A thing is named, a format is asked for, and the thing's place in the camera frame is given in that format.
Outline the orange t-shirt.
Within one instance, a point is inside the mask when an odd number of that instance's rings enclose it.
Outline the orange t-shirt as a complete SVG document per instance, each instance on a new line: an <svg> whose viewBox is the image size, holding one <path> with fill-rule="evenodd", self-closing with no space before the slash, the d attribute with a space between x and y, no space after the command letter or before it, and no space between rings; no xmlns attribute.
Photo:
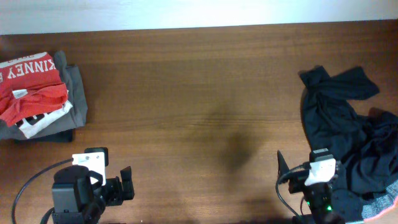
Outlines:
<svg viewBox="0 0 398 224"><path fill-rule="evenodd" d="M1 120L18 121L60 109L68 100L52 56L47 52L1 63Z"/></svg>

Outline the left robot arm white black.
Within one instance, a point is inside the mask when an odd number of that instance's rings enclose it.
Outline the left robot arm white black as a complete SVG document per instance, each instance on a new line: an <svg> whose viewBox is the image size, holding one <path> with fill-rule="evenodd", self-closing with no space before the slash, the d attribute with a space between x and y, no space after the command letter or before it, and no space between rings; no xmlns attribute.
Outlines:
<svg viewBox="0 0 398 224"><path fill-rule="evenodd" d="M124 168L120 174L120 177L104 179L85 166L69 166L58 171L52 186L53 207L40 224L46 224L50 218L54 224L98 223L106 207L120 206L134 198L131 167Z"/></svg>

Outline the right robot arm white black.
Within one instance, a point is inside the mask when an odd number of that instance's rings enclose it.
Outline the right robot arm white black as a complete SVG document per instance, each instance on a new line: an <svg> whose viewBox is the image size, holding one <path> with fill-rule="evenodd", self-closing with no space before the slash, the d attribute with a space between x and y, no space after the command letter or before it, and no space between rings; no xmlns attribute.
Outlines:
<svg viewBox="0 0 398 224"><path fill-rule="evenodd" d="M309 161L289 168L282 153L277 152L278 176L275 191L279 200L294 214L293 223L344 223L333 211L332 180L338 175L338 162L327 148L310 152ZM297 213L280 194L279 186L288 183L289 193L303 193L311 214Z"/></svg>

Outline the dark folded garment under pile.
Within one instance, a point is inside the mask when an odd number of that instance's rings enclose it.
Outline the dark folded garment under pile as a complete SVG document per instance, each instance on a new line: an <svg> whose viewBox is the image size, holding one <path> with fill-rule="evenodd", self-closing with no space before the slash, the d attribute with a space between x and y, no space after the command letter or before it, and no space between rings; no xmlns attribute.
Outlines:
<svg viewBox="0 0 398 224"><path fill-rule="evenodd" d="M51 134L44 137L26 139L26 140L14 140L15 143L22 142L72 142L74 140L75 130L70 129L59 132L57 134Z"/></svg>

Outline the black garment with grey band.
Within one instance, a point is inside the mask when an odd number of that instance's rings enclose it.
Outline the black garment with grey band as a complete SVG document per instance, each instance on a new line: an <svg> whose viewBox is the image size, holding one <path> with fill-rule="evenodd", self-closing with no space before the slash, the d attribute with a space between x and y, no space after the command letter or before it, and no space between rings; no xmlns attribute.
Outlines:
<svg viewBox="0 0 398 224"><path fill-rule="evenodd" d="M319 66L300 74L305 134L313 150L341 162L332 183L332 209L346 222L374 218L397 200L397 116L374 109L357 114L349 100L367 100L379 88L361 67L334 77Z"/></svg>

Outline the grey folded garment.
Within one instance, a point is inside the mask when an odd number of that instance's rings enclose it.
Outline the grey folded garment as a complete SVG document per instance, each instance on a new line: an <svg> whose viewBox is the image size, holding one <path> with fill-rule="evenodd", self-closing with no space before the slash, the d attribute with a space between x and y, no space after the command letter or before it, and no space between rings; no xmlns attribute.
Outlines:
<svg viewBox="0 0 398 224"><path fill-rule="evenodd" d="M56 68L59 69L61 80L66 84L68 90L67 101L73 105L73 108L66 115L29 139L80 128L86 124L88 107L79 68L76 65L68 65L65 53L62 51L56 52L53 59L55 60ZM8 127L4 121L1 121L1 139L26 140L27 138L15 125Z"/></svg>

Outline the white shirt with black letters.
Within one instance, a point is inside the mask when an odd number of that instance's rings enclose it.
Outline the white shirt with black letters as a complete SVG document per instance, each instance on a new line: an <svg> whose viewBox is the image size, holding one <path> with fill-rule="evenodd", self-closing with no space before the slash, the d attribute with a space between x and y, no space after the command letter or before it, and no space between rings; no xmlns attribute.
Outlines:
<svg viewBox="0 0 398 224"><path fill-rule="evenodd" d="M23 118L18 121L15 126L27 139L29 139L56 120L60 119L62 116L66 115L72 108L73 105L69 101L66 101L58 110Z"/></svg>

